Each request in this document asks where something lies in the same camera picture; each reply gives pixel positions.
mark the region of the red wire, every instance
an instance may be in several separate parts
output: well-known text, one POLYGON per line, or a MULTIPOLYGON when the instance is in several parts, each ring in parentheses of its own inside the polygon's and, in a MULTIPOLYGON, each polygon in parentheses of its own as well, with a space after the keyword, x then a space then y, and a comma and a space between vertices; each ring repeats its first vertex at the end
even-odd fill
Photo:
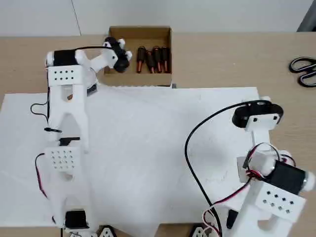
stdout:
POLYGON ((40 156, 43 156, 45 155, 45 153, 40 153, 36 158, 35 158, 35 169, 36 169, 36 175, 38 177, 38 183, 39 183, 39 190, 41 191, 41 193, 45 196, 45 198, 48 199, 44 189, 42 188, 42 185, 41 185, 41 180, 40 180, 40 172, 39 172, 39 169, 38 169, 38 164, 37 164, 37 161, 38 161, 38 158, 40 156))
MULTIPOLYGON (((208 223, 208 222, 206 221, 205 214, 206 214, 206 213, 204 213, 204 215, 203 215, 203 220, 204 220, 205 223, 208 223)), ((218 230, 214 225, 210 224, 210 226, 214 228, 214 230, 216 231, 216 233, 217 233, 218 236, 221 236, 221 235, 219 234, 219 230, 218 230)))
POLYGON ((248 186, 248 184, 250 183, 250 180, 251 180, 251 179, 252 179, 252 177, 250 177, 250 178, 248 179, 248 181, 247 181, 243 186, 241 186, 239 189, 237 189, 235 192, 233 192, 232 194, 230 194, 230 195, 227 196, 226 198, 223 198, 222 200, 219 200, 219 201, 214 202, 213 205, 217 205, 217 204, 219 204, 219 203, 225 202, 225 201, 227 201, 227 200, 229 200, 229 199, 235 197, 237 194, 239 194, 242 190, 244 190, 244 189, 248 186))

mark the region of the cardboard box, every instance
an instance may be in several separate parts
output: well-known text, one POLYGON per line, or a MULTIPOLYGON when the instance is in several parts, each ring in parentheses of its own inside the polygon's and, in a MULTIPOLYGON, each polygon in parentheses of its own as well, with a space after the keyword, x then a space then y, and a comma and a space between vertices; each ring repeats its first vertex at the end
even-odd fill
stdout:
POLYGON ((133 53, 130 66, 124 73, 115 70, 104 70, 103 82, 113 86, 170 86, 171 85, 171 28, 170 27, 149 27, 149 26, 113 26, 109 29, 109 36, 117 40, 125 40, 125 49, 133 53), (137 49, 144 46, 147 50, 152 50, 154 46, 166 46, 170 48, 170 73, 151 74, 146 63, 143 64, 142 72, 136 72, 137 49))

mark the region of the scissors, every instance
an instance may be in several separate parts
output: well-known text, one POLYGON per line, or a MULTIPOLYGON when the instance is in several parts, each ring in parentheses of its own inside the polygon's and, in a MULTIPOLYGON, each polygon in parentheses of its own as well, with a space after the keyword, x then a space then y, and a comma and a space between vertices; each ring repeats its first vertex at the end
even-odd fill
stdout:
POLYGON ((299 57, 295 58, 290 65, 288 66, 290 72, 292 73, 302 73, 305 74, 298 77, 297 82, 304 87, 316 87, 316 80, 314 83, 306 83, 305 79, 311 78, 316 75, 316 59, 310 57, 299 57), (297 62, 307 62, 309 63, 307 66, 303 66, 300 68, 295 67, 297 62))

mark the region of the white foam board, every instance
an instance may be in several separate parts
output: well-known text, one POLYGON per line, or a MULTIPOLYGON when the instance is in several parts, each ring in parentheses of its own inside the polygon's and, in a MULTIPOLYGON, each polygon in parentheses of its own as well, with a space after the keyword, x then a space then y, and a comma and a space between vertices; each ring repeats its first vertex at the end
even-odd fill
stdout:
MULTIPOLYGON (((91 152, 86 156, 98 219, 139 237, 154 236, 159 223, 200 222, 207 203, 186 165, 184 143, 204 118, 246 99, 258 99, 257 89, 100 86, 87 100, 91 152)), ((46 144, 46 121, 30 112, 32 103, 45 100, 46 94, 4 98, 0 226, 53 225, 34 167, 46 144)), ((189 143, 192 166, 212 201, 241 185, 236 157, 252 145, 250 134, 232 124, 233 113, 225 112, 203 125, 189 143)), ((62 130, 73 134, 73 129, 66 120, 62 130)), ((45 189, 48 169, 41 159, 39 169, 45 189)), ((227 207, 240 209, 246 192, 227 202, 227 207)), ((224 217, 227 209, 219 209, 224 217)))

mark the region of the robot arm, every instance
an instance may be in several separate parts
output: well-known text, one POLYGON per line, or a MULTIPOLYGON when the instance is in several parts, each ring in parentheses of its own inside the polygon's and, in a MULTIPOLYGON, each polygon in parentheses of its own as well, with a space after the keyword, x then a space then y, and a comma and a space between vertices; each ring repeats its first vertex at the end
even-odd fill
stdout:
POLYGON ((99 228, 91 201, 91 185, 85 175, 89 152, 89 121, 86 98, 96 90, 96 73, 108 66, 124 72, 132 57, 125 42, 105 39, 103 46, 49 52, 46 57, 48 80, 48 145, 45 159, 50 167, 50 183, 45 187, 56 225, 80 236, 96 236, 99 228), (84 49, 100 48, 101 54, 89 60, 84 49), (72 116, 79 137, 62 137, 61 123, 72 116))
POLYGON ((297 222, 306 200, 301 191, 311 191, 315 176, 295 167, 287 151, 278 151, 269 141, 262 141, 262 133, 275 128, 283 116, 276 104, 252 104, 239 107, 233 117, 234 125, 251 132, 254 149, 237 158, 241 182, 248 179, 248 169, 260 172, 263 180, 252 180, 240 212, 228 231, 228 237, 286 237, 297 222), (264 227, 258 221, 269 216, 264 227))

